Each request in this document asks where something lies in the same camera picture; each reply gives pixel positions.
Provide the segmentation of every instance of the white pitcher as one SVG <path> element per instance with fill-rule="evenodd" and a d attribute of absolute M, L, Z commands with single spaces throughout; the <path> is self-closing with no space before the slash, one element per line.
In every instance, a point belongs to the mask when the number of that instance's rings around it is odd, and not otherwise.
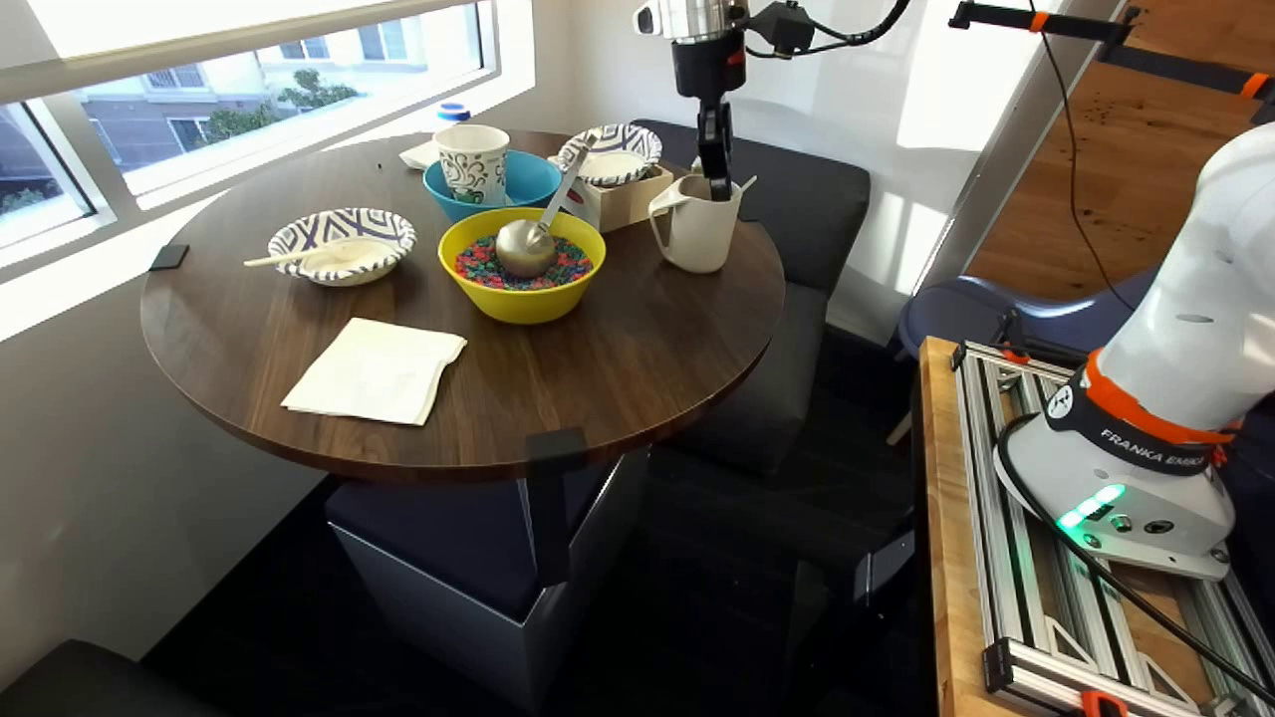
<path fill-rule="evenodd" d="M 725 264 L 743 196 L 740 185 L 731 186 L 729 202 L 713 202 L 709 180 L 687 175 L 650 200 L 646 213 L 664 259 L 696 274 L 715 272 Z M 669 212 L 672 217 L 664 235 L 655 217 Z"/>

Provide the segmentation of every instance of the blue bowl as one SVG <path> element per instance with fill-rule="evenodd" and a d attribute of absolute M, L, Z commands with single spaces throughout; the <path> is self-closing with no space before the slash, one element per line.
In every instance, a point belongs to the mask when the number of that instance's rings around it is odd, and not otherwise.
<path fill-rule="evenodd" d="M 442 207 L 442 213 L 453 222 L 459 222 L 488 209 L 548 207 L 550 198 L 562 184 L 562 172 L 548 159 L 510 149 L 505 158 L 505 194 L 509 195 L 509 204 L 467 204 L 454 199 L 451 189 L 442 179 L 442 165 L 439 162 L 430 165 L 423 181 L 439 207 Z"/>

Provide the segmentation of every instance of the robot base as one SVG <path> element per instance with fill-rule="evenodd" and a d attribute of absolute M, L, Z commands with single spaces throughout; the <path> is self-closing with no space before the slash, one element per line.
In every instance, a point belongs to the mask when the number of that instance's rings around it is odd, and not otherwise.
<path fill-rule="evenodd" d="M 1230 565 L 1223 538 L 1230 532 L 1234 508 L 1211 468 L 1186 478 L 1153 473 L 1072 431 L 1053 432 L 1044 416 L 1037 415 L 1009 426 L 992 452 L 1001 485 L 1028 510 L 1006 472 L 1002 449 L 1009 449 L 1019 481 L 1051 513 L 1038 515 L 1043 521 L 1060 521 L 1107 486 L 1123 487 L 1109 508 L 1074 527 L 1060 523 L 1094 555 L 1207 580 L 1227 577 Z"/>

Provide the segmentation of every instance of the yellow bowl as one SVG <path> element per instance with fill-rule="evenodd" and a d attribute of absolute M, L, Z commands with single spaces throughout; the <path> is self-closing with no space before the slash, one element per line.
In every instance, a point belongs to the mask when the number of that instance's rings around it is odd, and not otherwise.
<path fill-rule="evenodd" d="M 550 233 L 566 239 L 584 251 L 593 262 L 593 270 L 588 274 L 569 285 L 552 288 L 506 291 L 474 283 L 456 273 L 456 255 L 470 244 L 484 236 L 495 236 L 500 227 L 515 219 L 538 221 L 541 213 L 543 209 L 534 207 L 492 209 L 456 222 L 439 241 L 439 262 L 442 263 L 442 268 L 460 285 L 465 296 L 474 302 L 479 311 L 497 322 L 543 324 L 562 316 L 580 302 L 584 290 L 589 288 L 589 282 L 593 281 L 593 276 L 598 273 L 602 262 L 607 258 L 607 244 L 602 240 L 598 230 L 589 226 L 588 222 L 558 212 L 553 223 L 550 225 Z"/>

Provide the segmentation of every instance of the franka emika robot arm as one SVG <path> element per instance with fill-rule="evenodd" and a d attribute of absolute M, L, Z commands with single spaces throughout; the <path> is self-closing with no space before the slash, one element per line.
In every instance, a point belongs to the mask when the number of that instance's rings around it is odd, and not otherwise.
<path fill-rule="evenodd" d="M 699 152 L 713 199 L 731 196 L 731 107 L 745 82 L 745 29 L 799 57 L 864 45 L 898 20 L 853 36 L 796 3 L 750 15 L 746 0 L 650 0 L 634 14 L 643 34 L 672 41 L 677 91 L 700 101 Z M 1019 27 L 1104 42 L 1099 61 L 1264 101 L 1275 80 L 1123 46 L 1123 23 L 961 3 L 950 26 Z M 836 38 L 811 50 L 815 31 Z M 1043 413 L 1007 427 L 994 464 L 1011 495 L 1079 545 L 1113 560 L 1220 579 L 1234 506 L 1213 466 L 1232 424 L 1275 390 L 1275 124 L 1230 140 L 1204 166 L 1186 223 L 1145 299 Z M 1024 496 L 1024 489 L 1033 500 Z"/>

